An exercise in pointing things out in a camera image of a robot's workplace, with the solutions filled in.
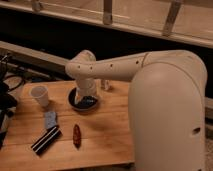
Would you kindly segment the white ribbed gripper body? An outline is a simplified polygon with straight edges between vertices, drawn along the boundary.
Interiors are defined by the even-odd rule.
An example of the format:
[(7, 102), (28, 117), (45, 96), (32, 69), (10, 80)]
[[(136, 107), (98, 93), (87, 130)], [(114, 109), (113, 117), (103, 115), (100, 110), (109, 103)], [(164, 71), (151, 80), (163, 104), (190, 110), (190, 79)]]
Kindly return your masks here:
[(97, 95), (96, 83), (93, 78), (77, 79), (76, 85), (77, 93), (82, 97)]

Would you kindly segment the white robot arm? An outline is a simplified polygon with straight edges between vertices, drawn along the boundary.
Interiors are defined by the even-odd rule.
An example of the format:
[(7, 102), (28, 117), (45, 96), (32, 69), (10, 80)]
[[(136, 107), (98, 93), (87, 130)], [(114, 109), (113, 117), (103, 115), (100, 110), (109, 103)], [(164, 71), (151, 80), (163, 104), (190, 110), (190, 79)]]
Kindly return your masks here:
[(205, 171), (203, 61), (186, 50), (138, 53), (98, 61), (88, 51), (65, 65), (80, 95), (93, 78), (128, 81), (128, 114), (136, 171)]

